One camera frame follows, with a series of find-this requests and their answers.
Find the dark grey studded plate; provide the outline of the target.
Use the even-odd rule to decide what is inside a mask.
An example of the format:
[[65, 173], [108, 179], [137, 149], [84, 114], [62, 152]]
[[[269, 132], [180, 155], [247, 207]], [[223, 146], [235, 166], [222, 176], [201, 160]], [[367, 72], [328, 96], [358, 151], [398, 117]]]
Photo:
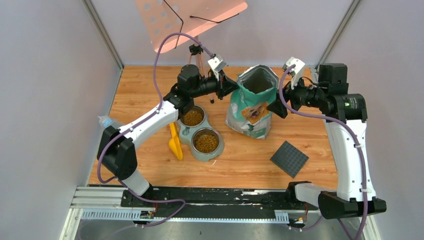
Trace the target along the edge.
[[302, 151], [285, 141], [271, 156], [270, 161], [283, 170], [291, 178], [295, 178], [304, 167], [309, 157]]

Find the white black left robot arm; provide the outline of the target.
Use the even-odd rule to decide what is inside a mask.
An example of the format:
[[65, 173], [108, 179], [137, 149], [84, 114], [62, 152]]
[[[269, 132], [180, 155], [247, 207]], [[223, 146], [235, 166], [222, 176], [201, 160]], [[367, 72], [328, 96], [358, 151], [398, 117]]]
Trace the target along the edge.
[[140, 206], [153, 201], [150, 183], [138, 170], [136, 150], [149, 137], [168, 124], [179, 120], [194, 107], [197, 97], [216, 94], [219, 99], [238, 89], [238, 84], [223, 70], [212, 70], [201, 76], [196, 65], [186, 64], [159, 104], [135, 121], [122, 126], [107, 126], [98, 147], [99, 166], [106, 167], [124, 186], [132, 190], [134, 200]]

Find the green dog food bag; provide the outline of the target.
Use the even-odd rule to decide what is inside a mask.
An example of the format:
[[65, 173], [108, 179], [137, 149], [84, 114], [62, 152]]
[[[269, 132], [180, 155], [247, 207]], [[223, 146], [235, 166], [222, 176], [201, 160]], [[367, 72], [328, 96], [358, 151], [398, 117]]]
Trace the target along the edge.
[[276, 100], [277, 74], [266, 65], [255, 65], [237, 76], [238, 89], [230, 96], [226, 125], [245, 136], [264, 140], [270, 129], [272, 113], [268, 105]]

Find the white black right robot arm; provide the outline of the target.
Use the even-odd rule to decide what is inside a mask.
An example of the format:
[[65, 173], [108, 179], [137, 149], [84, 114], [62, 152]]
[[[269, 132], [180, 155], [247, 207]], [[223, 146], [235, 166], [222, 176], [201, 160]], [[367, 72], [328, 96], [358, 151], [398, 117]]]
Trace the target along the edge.
[[327, 220], [384, 213], [387, 204], [377, 197], [368, 168], [365, 99], [360, 94], [348, 93], [347, 66], [325, 64], [322, 78], [309, 86], [305, 86], [302, 78], [304, 69], [305, 64], [297, 58], [283, 65], [284, 75], [290, 75], [291, 80], [279, 83], [276, 99], [268, 110], [286, 118], [289, 113], [299, 114], [303, 106], [319, 109], [316, 118], [324, 121], [338, 182], [335, 190], [309, 181], [290, 183], [286, 204], [298, 209], [308, 203], [317, 207]]

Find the clear blue water bottle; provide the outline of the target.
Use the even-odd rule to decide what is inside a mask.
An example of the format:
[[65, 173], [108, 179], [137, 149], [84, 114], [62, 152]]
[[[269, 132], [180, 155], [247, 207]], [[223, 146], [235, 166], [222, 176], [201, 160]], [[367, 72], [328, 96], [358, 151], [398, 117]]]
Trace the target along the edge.
[[108, 127], [119, 129], [123, 125], [120, 121], [108, 115], [98, 116], [98, 120], [103, 129]]

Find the pink music stand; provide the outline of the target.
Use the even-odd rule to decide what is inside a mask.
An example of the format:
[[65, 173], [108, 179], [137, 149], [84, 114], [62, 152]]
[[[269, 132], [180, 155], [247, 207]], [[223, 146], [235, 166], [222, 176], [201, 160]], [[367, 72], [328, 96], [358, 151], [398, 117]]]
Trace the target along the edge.
[[157, 55], [192, 40], [203, 71], [215, 54], [199, 41], [199, 35], [248, 7], [244, 0], [137, 0], [135, 4]]

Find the brown kibble in bowl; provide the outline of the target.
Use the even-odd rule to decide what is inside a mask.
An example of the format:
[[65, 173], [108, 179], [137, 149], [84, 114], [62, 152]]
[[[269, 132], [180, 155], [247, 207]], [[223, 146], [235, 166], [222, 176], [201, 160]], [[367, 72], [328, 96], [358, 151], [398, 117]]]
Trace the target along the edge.
[[208, 154], [217, 149], [219, 140], [212, 134], [203, 134], [195, 141], [195, 148], [197, 151]]
[[204, 119], [204, 114], [195, 110], [186, 113], [181, 119], [181, 123], [185, 126], [193, 127], [199, 125]]

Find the brown kibble in near bowl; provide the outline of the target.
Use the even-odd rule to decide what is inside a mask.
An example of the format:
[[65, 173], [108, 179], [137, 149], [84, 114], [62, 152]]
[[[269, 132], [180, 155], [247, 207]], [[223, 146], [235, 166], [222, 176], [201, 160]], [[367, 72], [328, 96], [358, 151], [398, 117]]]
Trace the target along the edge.
[[208, 154], [217, 149], [219, 140], [212, 134], [203, 134], [195, 141], [195, 148], [197, 151]]

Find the near steel bowl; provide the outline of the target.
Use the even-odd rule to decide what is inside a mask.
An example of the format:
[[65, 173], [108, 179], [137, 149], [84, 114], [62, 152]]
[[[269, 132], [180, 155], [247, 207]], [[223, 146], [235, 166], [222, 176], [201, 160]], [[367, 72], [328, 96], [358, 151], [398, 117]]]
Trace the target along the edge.
[[195, 153], [214, 153], [221, 143], [218, 132], [212, 128], [201, 128], [192, 136], [192, 147]]

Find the brown kibble in far bowl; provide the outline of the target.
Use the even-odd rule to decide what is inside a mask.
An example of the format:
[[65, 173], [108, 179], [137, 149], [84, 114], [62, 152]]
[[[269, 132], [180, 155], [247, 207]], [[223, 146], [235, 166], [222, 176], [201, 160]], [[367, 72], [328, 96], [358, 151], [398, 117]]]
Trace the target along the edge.
[[195, 110], [186, 113], [181, 119], [181, 123], [185, 126], [193, 127], [199, 125], [204, 119], [204, 114]]

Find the yellow plastic scoop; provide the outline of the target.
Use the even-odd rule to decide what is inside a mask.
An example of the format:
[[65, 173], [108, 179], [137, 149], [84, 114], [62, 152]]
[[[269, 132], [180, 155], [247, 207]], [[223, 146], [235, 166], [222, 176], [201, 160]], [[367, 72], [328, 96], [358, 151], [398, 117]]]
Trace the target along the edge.
[[181, 161], [183, 159], [183, 150], [180, 144], [176, 123], [172, 122], [171, 124], [169, 124], [169, 128], [171, 133], [171, 139], [168, 141], [168, 147], [177, 157], [177, 159]]

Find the green double pet bowl stand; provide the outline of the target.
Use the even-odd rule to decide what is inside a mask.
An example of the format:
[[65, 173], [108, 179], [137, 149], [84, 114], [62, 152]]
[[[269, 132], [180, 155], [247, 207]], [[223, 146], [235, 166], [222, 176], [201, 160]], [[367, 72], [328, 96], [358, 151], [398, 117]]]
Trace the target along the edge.
[[208, 162], [224, 151], [221, 135], [209, 123], [205, 109], [195, 105], [177, 121], [179, 139], [187, 145], [192, 156], [201, 162]]

